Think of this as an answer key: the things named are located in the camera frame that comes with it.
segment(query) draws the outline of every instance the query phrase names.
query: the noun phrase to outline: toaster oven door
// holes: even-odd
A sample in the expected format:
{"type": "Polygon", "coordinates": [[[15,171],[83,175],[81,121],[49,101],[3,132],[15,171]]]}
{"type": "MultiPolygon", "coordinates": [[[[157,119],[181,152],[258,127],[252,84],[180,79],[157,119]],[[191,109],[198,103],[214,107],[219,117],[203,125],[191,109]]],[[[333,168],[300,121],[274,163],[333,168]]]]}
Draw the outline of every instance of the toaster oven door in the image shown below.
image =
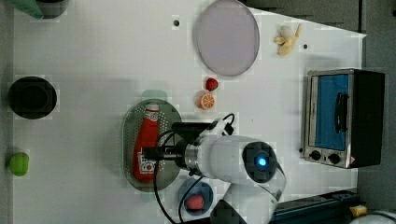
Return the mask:
{"type": "Polygon", "coordinates": [[[348,75],[312,77],[308,144],[346,150],[348,75]]]}

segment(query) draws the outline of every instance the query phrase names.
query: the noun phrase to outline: orange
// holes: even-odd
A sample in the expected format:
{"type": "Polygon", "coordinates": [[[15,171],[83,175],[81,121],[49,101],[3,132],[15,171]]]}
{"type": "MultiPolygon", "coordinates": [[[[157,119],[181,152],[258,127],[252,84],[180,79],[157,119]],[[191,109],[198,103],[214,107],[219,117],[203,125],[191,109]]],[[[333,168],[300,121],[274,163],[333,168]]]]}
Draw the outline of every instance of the orange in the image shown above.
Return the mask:
{"type": "Polygon", "coordinates": [[[198,107],[201,109],[210,109],[214,104],[215,98],[210,93],[206,93],[198,99],[198,107]]]}

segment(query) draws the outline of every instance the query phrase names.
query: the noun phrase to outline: white tabletop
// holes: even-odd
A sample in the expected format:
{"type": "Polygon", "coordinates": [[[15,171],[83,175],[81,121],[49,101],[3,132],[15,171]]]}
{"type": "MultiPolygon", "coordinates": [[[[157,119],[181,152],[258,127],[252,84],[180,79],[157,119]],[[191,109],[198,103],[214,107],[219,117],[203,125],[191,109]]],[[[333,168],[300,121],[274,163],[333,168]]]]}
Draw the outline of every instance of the white tabletop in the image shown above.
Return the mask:
{"type": "Polygon", "coordinates": [[[15,148],[31,158],[27,176],[14,178],[14,223],[164,223],[153,195],[131,187],[120,165],[122,119],[148,89],[166,91],[184,120],[234,112],[238,134],[276,149],[288,179],[281,201],[356,188],[357,170],[304,161],[298,149],[307,71],[360,68],[362,35],[251,9],[261,32],[257,61],[241,76],[216,76],[192,41],[210,2],[79,0],[40,22],[16,12],[15,78],[44,75],[60,101],[48,118],[14,119],[15,148]],[[276,30],[298,23],[297,46],[277,56],[276,30]],[[207,76],[220,86],[216,106],[202,111],[193,100],[207,76]]]}

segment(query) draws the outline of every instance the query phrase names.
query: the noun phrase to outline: green apple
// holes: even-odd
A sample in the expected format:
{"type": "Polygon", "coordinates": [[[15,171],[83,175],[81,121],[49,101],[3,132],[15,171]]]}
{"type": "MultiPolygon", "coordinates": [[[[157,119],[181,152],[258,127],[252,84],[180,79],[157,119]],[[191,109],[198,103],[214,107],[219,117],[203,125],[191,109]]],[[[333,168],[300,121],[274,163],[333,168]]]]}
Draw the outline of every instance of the green apple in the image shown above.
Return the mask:
{"type": "Polygon", "coordinates": [[[15,153],[9,162],[9,169],[14,175],[26,175],[29,169],[29,156],[24,152],[15,153]]]}

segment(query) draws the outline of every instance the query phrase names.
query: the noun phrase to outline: red ketchup bottle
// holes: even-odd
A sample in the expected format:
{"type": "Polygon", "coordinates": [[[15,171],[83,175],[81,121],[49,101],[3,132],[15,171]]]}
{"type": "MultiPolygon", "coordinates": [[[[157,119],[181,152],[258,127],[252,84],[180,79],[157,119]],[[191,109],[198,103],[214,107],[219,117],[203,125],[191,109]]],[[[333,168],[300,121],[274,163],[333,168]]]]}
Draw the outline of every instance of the red ketchup bottle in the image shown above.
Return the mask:
{"type": "Polygon", "coordinates": [[[145,117],[134,145],[134,178],[143,183],[154,180],[155,161],[147,160],[143,156],[142,147],[155,147],[158,137],[158,111],[159,106],[150,104],[146,106],[145,117]]]}

